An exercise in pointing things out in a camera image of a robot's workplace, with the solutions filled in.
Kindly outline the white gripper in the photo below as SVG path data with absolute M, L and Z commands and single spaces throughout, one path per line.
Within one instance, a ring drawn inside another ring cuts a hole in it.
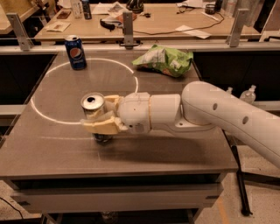
M 132 93 L 124 98 L 113 94 L 104 97 L 107 111 L 117 111 L 118 117 L 95 122 L 82 119 L 84 129 L 90 133 L 101 135 L 116 135 L 129 130 L 133 134 L 146 134 L 151 130 L 150 124 L 150 98 L 148 93 Z

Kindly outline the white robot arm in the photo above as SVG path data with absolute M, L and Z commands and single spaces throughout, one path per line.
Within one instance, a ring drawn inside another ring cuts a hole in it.
M 93 134 L 165 130 L 186 138 L 190 132 L 217 126 L 280 167 L 280 117 L 207 82 L 190 82 L 181 94 L 90 93 L 80 105 L 86 115 L 80 123 Z

